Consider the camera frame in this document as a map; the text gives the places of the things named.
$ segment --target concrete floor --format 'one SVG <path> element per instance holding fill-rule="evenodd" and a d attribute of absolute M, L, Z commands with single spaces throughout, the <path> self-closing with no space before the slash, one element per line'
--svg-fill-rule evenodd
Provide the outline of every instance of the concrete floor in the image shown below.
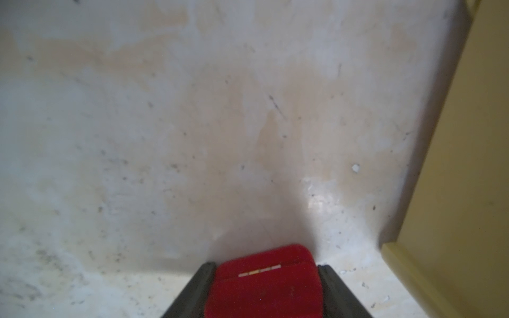
<path fill-rule="evenodd" d="M 424 317 L 379 244 L 468 27 L 454 0 L 3 0 L 0 315 L 157 317 L 202 262 L 299 242 Z"/>

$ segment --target brown stain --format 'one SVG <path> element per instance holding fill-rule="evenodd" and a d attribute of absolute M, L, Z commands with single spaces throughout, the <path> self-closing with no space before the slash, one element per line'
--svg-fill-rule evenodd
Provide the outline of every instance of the brown stain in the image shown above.
<path fill-rule="evenodd" d="M 163 11 L 155 0 L 147 2 L 140 20 L 142 31 L 151 31 L 162 27 L 185 26 L 189 22 L 189 16 L 185 6 L 180 5 Z"/>
<path fill-rule="evenodd" d="M 0 50 L 0 76 L 8 77 L 12 74 L 21 73 L 26 58 L 21 55 L 12 31 L 1 26 L 0 47 L 2 48 Z"/>
<path fill-rule="evenodd" d="M 293 161 L 294 168 L 301 167 L 299 178 L 330 180 L 333 178 L 331 162 L 316 162 L 317 155 L 325 151 L 321 149 L 325 141 L 323 131 L 316 124 L 331 115 L 330 95 L 343 88 L 343 80 L 327 79 L 315 65 L 301 59 L 290 61 L 282 72 L 285 76 L 282 87 L 278 88 L 280 104 L 292 123 L 288 157 Z"/>
<path fill-rule="evenodd" d="M 224 13 L 216 0 L 200 1 L 194 10 L 196 27 L 203 37 L 224 25 Z"/>
<path fill-rule="evenodd" d="M 110 50 L 108 48 L 112 42 L 104 38 L 91 42 L 86 39 L 41 38 L 33 34 L 25 37 L 32 46 L 30 56 L 33 61 L 27 67 L 27 74 L 31 77 L 72 76 L 85 67 L 91 67 L 96 72 L 120 82 L 134 81 L 146 91 L 149 89 L 147 80 L 151 78 L 151 74 L 165 69 L 167 46 L 178 39 L 176 34 L 169 33 L 145 37 L 138 42 Z M 11 70 L 19 69 L 19 66 L 13 68 L 13 65 L 18 65 L 23 56 L 12 37 L 6 37 L 5 41 L 10 41 L 11 48 L 6 53 L 8 55 L 5 60 L 8 62 L 5 67 Z M 23 76 L 19 71 L 13 75 Z"/>
<path fill-rule="evenodd" d="M 279 134 L 276 111 L 270 110 L 256 142 L 255 160 L 265 170 L 277 171 L 285 164 L 285 142 Z"/>
<path fill-rule="evenodd" d="M 392 77 L 409 60 L 419 59 L 418 43 L 408 34 L 411 26 L 399 22 L 389 24 L 394 12 L 408 15 L 409 11 L 408 5 L 392 6 L 377 1 L 368 8 L 353 3 L 345 14 L 342 21 L 345 35 L 365 44 L 366 63 L 379 76 Z"/>

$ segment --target debris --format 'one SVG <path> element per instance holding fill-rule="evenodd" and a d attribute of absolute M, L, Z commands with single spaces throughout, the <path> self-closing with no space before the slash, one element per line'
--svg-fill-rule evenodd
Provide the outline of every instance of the debris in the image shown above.
<path fill-rule="evenodd" d="M 380 302 L 380 305 L 388 302 L 389 300 L 390 300 L 390 296 L 389 295 L 385 296 L 385 298 Z"/>
<path fill-rule="evenodd" d="M 358 163 L 354 164 L 354 165 L 352 166 L 352 170 L 353 170 L 353 172 L 355 172 L 356 174 L 357 174 L 357 173 L 359 173 L 359 171 L 360 171 L 360 165 L 359 165 Z"/>

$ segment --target red cushion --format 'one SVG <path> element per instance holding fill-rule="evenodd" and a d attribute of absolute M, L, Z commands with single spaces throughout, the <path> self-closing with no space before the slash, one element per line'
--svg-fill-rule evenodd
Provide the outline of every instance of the red cushion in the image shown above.
<path fill-rule="evenodd" d="M 278 265 L 281 268 L 267 270 Z M 266 271 L 238 277 L 260 269 Z M 297 244 L 222 264 L 205 304 L 205 318 L 322 316 L 322 285 L 315 261 Z"/>

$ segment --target floor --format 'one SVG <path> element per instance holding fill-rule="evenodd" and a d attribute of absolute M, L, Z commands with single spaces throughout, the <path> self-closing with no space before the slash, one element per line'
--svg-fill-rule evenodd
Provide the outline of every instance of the floor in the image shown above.
<path fill-rule="evenodd" d="M 158 317 L 302 243 L 373 317 L 469 28 L 456 0 L 4 0 L 0 315 Z"/>

